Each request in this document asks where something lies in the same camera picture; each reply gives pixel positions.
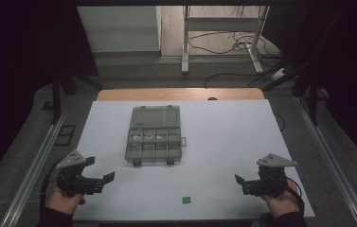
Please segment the floor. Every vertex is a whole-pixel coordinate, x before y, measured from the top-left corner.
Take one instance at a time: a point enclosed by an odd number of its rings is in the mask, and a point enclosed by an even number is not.
[[[198,15],[202,16],[203,10],[206,15],[210,15],[208,8],[197,9],[197,13],[200,13]],[[236,9],[231,9],[227,10],[226,13],[232,11],[237,12]],[[179,56],[178,47],[171,49],[175,49],[171,51],[172,56]],[[190,71],[187,76],[181,75],[179,58],[143,53],[119,56],[97,54],[95,56],[100,77],[92,79],[106,88],[114,89],[204,87],[205,80],[215,73],[254,74],[253,66],[246,56],[217,58],[216,56],[204,57],[205,54],[199,53],[200,56],[191,59]],[[270,65],[274,62],[267,61],[266,64]],[[246,87],[249,81],[255,77],[221,76],[212,79],[207,85],[209,87]],[[20,205],[20,213],[15,215],[15,221],[12,222],[14,225],[11,226],[35,225],[38,220],[40,187],[44,175],[56,160],[64,157],[80,141],[85,120],[90,112],[92,102],[96,100],[98,90],[79,79],[74,79],[74,81],[78,87],[77,93],[72,96],[62,94],[62,109],[67,114],[62,123],[63,128],[60,129],[60,131],[68,131],[73,126],[75,129],[73,135],[70,140],[63,136],[54,138],[38,178],[33,181],[31,191],[26,191],[26,203]],[[337,178],[330,169],[331,164],[327,163],[324,152],[314,139],[313,131],[311,131],[308,120],[304,115],[305,112],[301,108],[302,105],[291,94],[293,84],[294,81],[290,80],[272,91],[264,92],[264,95],[269,100],[272,109],[282,117],[282,119],[277,119],[277,125],[281,128],[284,127],[282,131],[284,141],[293,159],[299,162],[297,171],[316,214],[316,218],[307,219],[308,225],[310,227],[357,226],[357,220],[350,211],[347,194],[336,181]],[[24,182],[35,156],[42,149],[45,138],[53,130],[51,127],[52,112],[43,109],[46,102],[51,103],[51,100],[50,86],[45,86],[36,92],[34,107],[25,125],[21,128],[19,135],[0,163],[0,224],[9,210],[9,206],[13,204],[12,200]],[[301,97],[300,100],[303,103],[307,99]],[[319,126],[313,128],[319,130],[325,138],[327,147],[330,148],[330,152],[338,162],[341,173],[344,174],[349,183],[348,187],[352,189],[357,198],[357,148],[326,110],[324,98],[318,103],[317,116]],[[95,227],[98,224],[75,223],[74,226]],[[255,221],[252,226],[259,226],[258,222]]]

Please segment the person's hand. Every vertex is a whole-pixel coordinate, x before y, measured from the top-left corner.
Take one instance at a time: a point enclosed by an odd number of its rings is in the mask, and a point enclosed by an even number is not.
[[[294,182],[287,180],[287,183],[293,191],[297,192]],[[266,201],[273,218],[278,218],[287,213],[300,212],[296,198],[288,191],[284,191],[278,197],[261,196],[261,198]]]
[[[68,197],[62,190],[56,186],[48,197],[45,207],[65,213],[67,215],[73,215],[79,205],[86,203],[83,194],[77,194],[74,197]]]

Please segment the white table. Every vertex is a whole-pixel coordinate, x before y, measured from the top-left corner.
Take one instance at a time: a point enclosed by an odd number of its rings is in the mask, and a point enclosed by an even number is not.
[[[182,161],[133,167],[124,156],[133,107],[165,105],[180,106],[187,139]],[[83,176],[116,172],[75,213],[74,220],[94,222],[258,219],[266,204],[243,195],[234,174],[259,179],[256,161],[269,152],[291,159],[268,100],[95,101],[78,151],[96,157]],[[304,191],[295,168],[286,173]],[[183,197],[191,203],[183,204]],[[303,200],[305,217],[314,217],[306,193]]]

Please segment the gray floor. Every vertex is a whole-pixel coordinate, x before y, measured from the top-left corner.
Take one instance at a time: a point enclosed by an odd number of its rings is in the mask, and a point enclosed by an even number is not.
[[[136,64],[132,64],[131,61],[122,64],[107,64],[109,60],[107,58],[98,57],[100,78],[94,78],[94,80],[115,89],[204,87],[204,80],[214,73],[253,72],[252,65],[246,58],[235,58],[232,61],[228,59],[193,59],[190,73],[185,76],[181,75],[180,63],[176,59],[158,58],[154,62],[149,62],[149,58],[146,57],[132,57],[146,60],[136,61]],[[208,86],[245,87],[253,78],[222,76],[211,80]],[[68,112],[63,124],[76,126],[71,143],[69,146],[52,147],[41,175],[17,221],[17,226],[34,226],[38,220],[40,186],[44,175],[52,163],[78,145],[85,119],[92,102],[97,97],[98,90],[79,79],[75,79],[75,82],[78,86],[77,93],[73,96],[62,95],[62,108]],[[292,85],[293,81],[289,81],[276,87],[273,91],[266,92],[265,96],[269,99],[273,110],[284,119],[283,138],[293,159],[299,162],[297,171],[316,214],[316,218],[310,218],[307,222],[309,226],[357,226],[348,204],[333,180],[315,141],[312,139],[311,132],[291,96]],[[49,130],[52,112],[42,111],[42,107],[47,101],[51,101],[50,86],[37,91],[34,107],[25,125],[0,163],[0,223]],[[325,109],[324,102],[319,102],[318,105],[318,122],[319,129],[325,135],[332,152],[357,193],[357,148],[331,118],[330,113]],[[277,123],[280,127],[282,126],[280,119],[277,120]],[[61,137],[56,140],[56,143],[63,142],[65,140]],[[75,226],[98,225],[77,223]]]

